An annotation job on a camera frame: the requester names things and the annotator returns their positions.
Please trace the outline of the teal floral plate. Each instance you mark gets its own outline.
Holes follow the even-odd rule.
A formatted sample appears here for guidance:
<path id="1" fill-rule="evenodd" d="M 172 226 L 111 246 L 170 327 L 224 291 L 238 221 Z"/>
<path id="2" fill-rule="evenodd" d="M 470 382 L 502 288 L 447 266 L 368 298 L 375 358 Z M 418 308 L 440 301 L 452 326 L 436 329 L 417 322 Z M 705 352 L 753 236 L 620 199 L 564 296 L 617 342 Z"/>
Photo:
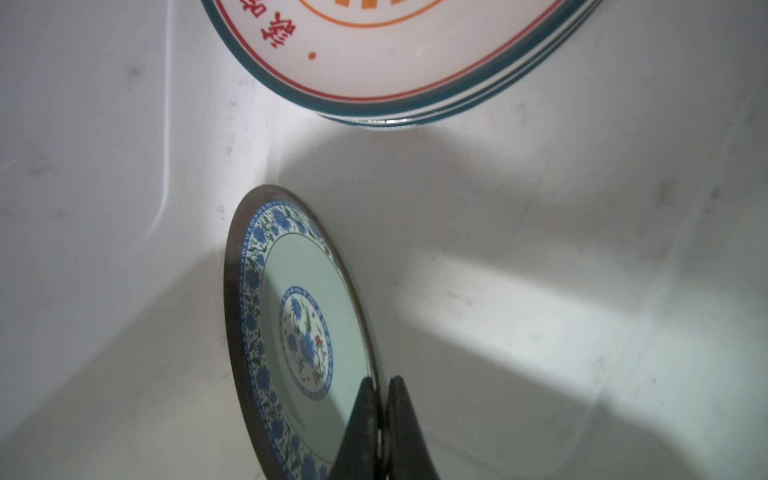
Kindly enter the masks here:
<path id="1" fill-rule="evenodd" d="M 277 185 L 245 195 L 223 268 L 229 359 L 269 479 L 326 479 L 361 382 L 380 363 L 354 282 L 311 207 Z"/>

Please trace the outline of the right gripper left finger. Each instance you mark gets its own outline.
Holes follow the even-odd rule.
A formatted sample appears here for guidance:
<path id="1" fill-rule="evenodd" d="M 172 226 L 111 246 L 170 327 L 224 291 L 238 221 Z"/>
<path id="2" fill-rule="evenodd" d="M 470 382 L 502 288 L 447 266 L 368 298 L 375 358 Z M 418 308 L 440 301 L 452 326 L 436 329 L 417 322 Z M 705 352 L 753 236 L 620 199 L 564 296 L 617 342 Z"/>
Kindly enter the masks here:
<path id="1" fill-rule="evenodd" d="M 362 380 L 330 480 L 374 480 L 378 474 L 379 396 L 370 377 Z"/>

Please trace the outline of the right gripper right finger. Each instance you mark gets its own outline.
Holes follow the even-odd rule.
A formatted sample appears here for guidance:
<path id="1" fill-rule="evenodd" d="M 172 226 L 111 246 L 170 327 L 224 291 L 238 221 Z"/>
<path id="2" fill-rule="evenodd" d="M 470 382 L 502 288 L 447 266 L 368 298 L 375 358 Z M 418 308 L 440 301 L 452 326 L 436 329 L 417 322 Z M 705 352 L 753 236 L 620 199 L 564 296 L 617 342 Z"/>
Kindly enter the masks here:
<path id="1" fill-rule="evenodd" d="M 405 380 L 391 379 L 386 407 L 388 478 L 438 480 Z"/>

